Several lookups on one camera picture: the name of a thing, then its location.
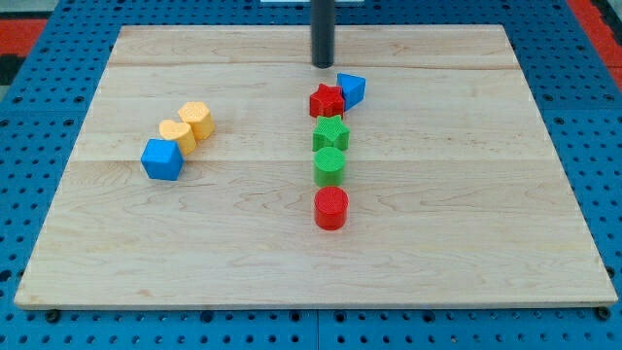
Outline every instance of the blue cube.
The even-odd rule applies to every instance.
[[[363,101],[365,95],[365,78],[337,73],[337,84],[341,87],[341,94],[346,102],[346,111]]]
[[[182,171],[184,157],[175,141],[151,139],[140,157],[152,179],[175,181]]]

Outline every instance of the blue pegboard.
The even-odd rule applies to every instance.
[[[13,297],[123,24],[307,24],[259,0],[62,0],[0,103],[0,349],[620,348],[622,309],[26,312]],[[340,24],[503,24],[613,283],[622,95],[561,0],[367,0]]]

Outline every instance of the green cylinder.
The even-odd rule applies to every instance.
[[[314,158],[313,178],[319,187],[339,186],[343,182],[346,156],[334,147],[320,149]]]

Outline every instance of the red cylinder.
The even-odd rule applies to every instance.
[[[338,187],[324,187],[315,194],[315,223],[334,230],[346,223],[348,194]]]

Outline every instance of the wooden board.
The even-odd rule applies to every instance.
[[[126,27],[17,291],[32,309],[486,308],[617,300],[500,26]],[[349,221],[313,221],[308,96],[347,114]],[[204,100],[178,182],[139,158]]]

